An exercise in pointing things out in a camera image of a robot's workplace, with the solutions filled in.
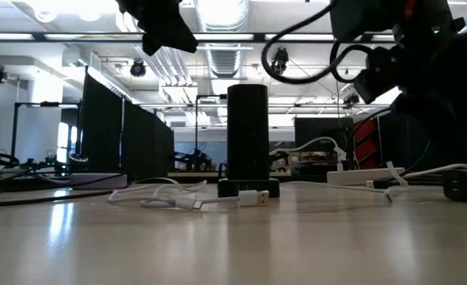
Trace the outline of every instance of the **desk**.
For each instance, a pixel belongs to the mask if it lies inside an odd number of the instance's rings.
[[[201,212],[105,199],[0,208],[0,285],[467,284],[467,203],[440,191],[387,206],[285,185],[269,207]]]

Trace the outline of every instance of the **white power strip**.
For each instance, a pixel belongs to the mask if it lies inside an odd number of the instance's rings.
[[[107,190],[107,189],[121,189],[126,187],[128,181],[127,176],[119,176],[118,173],[72,173],[70,177],[70,184],[82,184],[90,181],[97,181],[103,179],[100,182],[86,184],[82,186],[73,187],[74,190]]]
[[[399,174],[404,168],[395,168]],[[389,169],[366,169],[349,171],[330,171],[327,173],[327,183],[337,186],[366,185],[366,181],[384,180],[392,178]]]

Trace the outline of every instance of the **black partition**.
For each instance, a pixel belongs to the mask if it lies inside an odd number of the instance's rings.
[[[85,77],[82,151],[91,171],[120,169],[123,100],[90,75]]]
[[[121,162],[140,177],[166,177],[173,168],[173,131],[151,112],[129,101],[124,104]]]

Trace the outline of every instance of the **black cylindrical speaker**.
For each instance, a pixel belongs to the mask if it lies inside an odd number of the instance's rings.
[[[267,180],[268,88],[233,85],[228,89],[228,170],[230,180]]]

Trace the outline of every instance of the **ceiling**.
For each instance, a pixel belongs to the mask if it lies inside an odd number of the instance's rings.
[[[68,0],[68,3],[68,6],[85,8],[84,2],[78,0]],[[60,13],[52,22],[42,23],[35,19],[33,9],[22,1],[0,0],[0,32],[120,32],[116,25],[117,8],[114,0],[89,0],[88,3],[86,6],[93,5],[95,9],[98,8],[101,17],[97,21],[83,21],[76,13]],[[454,16],[464,17],[467,24],[467,0],[449,1],[449,3]],[[326,4],[325,0],[312,0],[310,3],[304,3],[304,0],[252,0],[247,32],[276,33],[311,16],[323,9]],[[192,1],[184,1],[180,13],[188,27],[193,32],[199,32],[196,10],[192,7]],[[326,15],[302,28],[299,32],[330,33],[332,32],[330,18]],[[331,44],[281,45],[287,48],[291,59],[285,73],[287,76],[305,77],[307,74],[318,72],[328,64]],[[96,53],[104,61],[104,70],[108,72],[108,76],[119,81],[128,92],[132,92],[133,97],[138,101],[165,102],[163,97],[158,95],[160,82],[154,72],[148,69],[143,78],[133,78],[130,75],[129,68],[133,63],[133,58],[139,57],[133,44],[77,44],[77,46],[83,54]],[[336,102],[336,95],[340,94],[339,91],[344,87],[344,84],[338,84],[331,76],[309,85],[285,85],[275,82],[263,72],[263,68],[260,66],[263,44],[243,44],[243,46],[252,49],[251,51],[243,51],[245,57],[241,65],[243,66],[242,73],[245,75],[245,82],[268,85],[271,103],[332,103]],[[0,55],[30,56],[66,74],[66,68],[62,67],[62,54],[67,47],[65,44],[0,44]],[[195,54],[180,53],[193,81],[199,83],[199,93],[210,92],[211,82],[208,80],[210,76],[205,51],[198,51]],[[354,77],[364,67],[364,61],[365,55],[352,52],[342,62],[340,74],[344,74],[347,70],[348,76]],[[228,84],[231,83],[224,82],[223,85],[226,88]],[[272,111],[284,113],[293,110],[287,108]],[[323,113],[337,112],[337,109],[319,111]],[[208,116],[214,114],[215,112],[207,112]],[[183,112],[168,113],[167,116],[185,118]]]

